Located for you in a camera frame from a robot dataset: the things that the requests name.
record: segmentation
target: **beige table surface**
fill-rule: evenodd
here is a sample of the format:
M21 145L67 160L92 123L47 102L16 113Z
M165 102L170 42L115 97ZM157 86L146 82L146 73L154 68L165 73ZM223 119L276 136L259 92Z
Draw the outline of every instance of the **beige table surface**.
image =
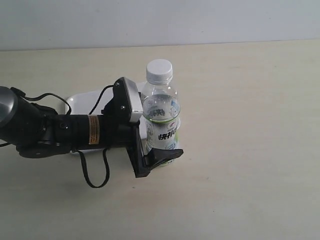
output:
M0 239L320 239L320 40L0 52L0 84L67 98L143 82L156 58L174 67L184 155L135 179L111 150L91 189L78 157L2 148ZM100 183L101 153L87 159Z

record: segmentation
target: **white bottle cap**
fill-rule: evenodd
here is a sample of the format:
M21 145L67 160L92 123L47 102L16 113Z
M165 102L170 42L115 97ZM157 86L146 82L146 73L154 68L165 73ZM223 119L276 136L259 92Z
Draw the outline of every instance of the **white bottle cap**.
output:
M146 66L146 80L153 85L170 83L173 76L172 64L165 59L156 59Z

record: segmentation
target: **white wall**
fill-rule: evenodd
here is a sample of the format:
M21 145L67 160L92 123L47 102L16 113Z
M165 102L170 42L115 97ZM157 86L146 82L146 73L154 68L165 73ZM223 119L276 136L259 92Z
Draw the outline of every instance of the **white wall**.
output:
M319 0L2 0L0 50L320 38Z

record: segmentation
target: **black cable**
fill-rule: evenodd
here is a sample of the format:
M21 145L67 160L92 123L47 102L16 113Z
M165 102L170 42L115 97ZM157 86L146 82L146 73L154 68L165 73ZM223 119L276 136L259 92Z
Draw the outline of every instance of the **black cable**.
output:
M85 158L85 155L82 151L79 151L79 150L75 150L77 153L80 154L80 159L81 159L81 166L82 166L82 172L83 172L83 175L84 175L84 179L86 181L86 183L91 187L91 188L94 188L94 189L99 189L99 188L102 188L104 185L107 184L107 182L109 181L109 178L110 178L110 168L109 168L109 165L108 165L108 161L107 161L107 156L106 156L106 151L108 149L105 148L102 152L102 156L103 156L103 162L104 162L104 166L105 166L105 179L103 181L103 183L99 186L95 186L92 184L92 182L90 181L89 179L89 175L88 175L88 169L87 169L87 161L86 161L86 158Z
M113 85L108 85L108 86L106 86L106 87L101 91L101 93L100 93L100 95L99 95L99 97L98 97L98 100L96 101L96 103L95 103L95 105L93 106L92 110L89 112L89 115L91 115L91 114L94 112L94 110L97 108L97 106L98 106L98 104L99 104L99 102L100 102L103 94L105 93L105 91L106 91L107 89L109 89L109 88L112 88L112 87L113 87Z
M34 101L39 101L39 100L41 100L41 99L43 99L43 98L45 98L45 97L47 97L47 96L54 96L54 97L60 99L60 100L61 100L62 102L64 102L64 103L68 106L68 108L69 108L68 111L66 112L66 115L70 115L70 114L71 114L72 109L71 109L71 106L69 105L69 103L68 103L66 100L64 100L62 97L60 97L60 96L58 96L58 95L56 95L56 94L54 94L54 93L47 92L47 93L44 93L44 94L42 94L42 95L40 95L40 96L37 96L37 97L26 97L26 96L23 96L23 98L24 98L25 100L34 102Z
M8 145L10 145L10 144L11 144L11 143L8 143L8 142L3 143L3 144L0 144L0 148L5 147L5 146L8 146Z

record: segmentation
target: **black cylinder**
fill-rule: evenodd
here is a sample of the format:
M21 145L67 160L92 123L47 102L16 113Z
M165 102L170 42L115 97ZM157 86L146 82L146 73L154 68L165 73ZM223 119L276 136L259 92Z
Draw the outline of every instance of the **black cylinder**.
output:
M41 112L17 96L9 88L0 86L0 139L16 146L37 141L43 132Z

